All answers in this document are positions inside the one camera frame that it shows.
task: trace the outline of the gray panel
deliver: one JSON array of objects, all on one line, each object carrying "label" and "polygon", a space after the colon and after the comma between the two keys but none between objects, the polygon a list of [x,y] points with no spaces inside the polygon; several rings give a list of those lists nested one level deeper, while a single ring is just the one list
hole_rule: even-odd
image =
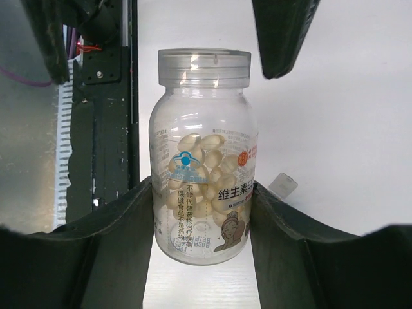
[{"label": "gray panel", "polygon": [[[2,2],[0,42],[2,68],[49,79],[19,1]],[[23,233],[53,228],[57,98],[0,75],[0,224]]]}]

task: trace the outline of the white surface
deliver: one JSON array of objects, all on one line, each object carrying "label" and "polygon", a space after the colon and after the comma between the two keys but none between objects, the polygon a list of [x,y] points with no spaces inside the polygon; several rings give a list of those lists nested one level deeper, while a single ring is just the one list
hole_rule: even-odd
[{"label": "white surface", "polygon": [[[250,0],[140,0],[138,9],[142,178],[150,113],[164,92],[157,50],[247,50],[256,180],[267,186],[286,173],[299,184],[288,203],[355,234],[412,223],[412,1],[322,0],[294,70],[271,81],[261,74]],[[250,247],[196,268],[154,245],[144,308],[259,308],[252,267]]]}]

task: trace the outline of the transparent plastic bottle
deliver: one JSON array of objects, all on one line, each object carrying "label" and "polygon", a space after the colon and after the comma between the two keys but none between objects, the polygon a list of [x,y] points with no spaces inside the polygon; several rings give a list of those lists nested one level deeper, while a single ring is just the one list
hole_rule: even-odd
[{"label": "transparent plastic bottle", "polygon": [[248,239],[258,129],[243,96],[250,53],[160,50],[149,125],[154,229],[171,258],[212,265]]}]

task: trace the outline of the bottle cap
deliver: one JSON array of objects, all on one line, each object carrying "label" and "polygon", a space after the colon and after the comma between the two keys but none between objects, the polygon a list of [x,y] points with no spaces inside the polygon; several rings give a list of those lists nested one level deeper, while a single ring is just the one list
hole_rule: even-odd
[{"label": "bottle cap", "polygon": [[167,88],[246,88],[250,56],[247,51],[211,48],[159,50],[159,84]]}]

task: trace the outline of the product label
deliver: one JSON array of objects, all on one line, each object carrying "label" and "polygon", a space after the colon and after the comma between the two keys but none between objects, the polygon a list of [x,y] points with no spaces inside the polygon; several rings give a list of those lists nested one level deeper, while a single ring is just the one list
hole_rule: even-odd
[{"label": "product label", "polygon": [[258,137],[219,128],[205,135],[160,129],[155,137],[151,169],[160,246],[204,258],[241,243],[248,234]]}]

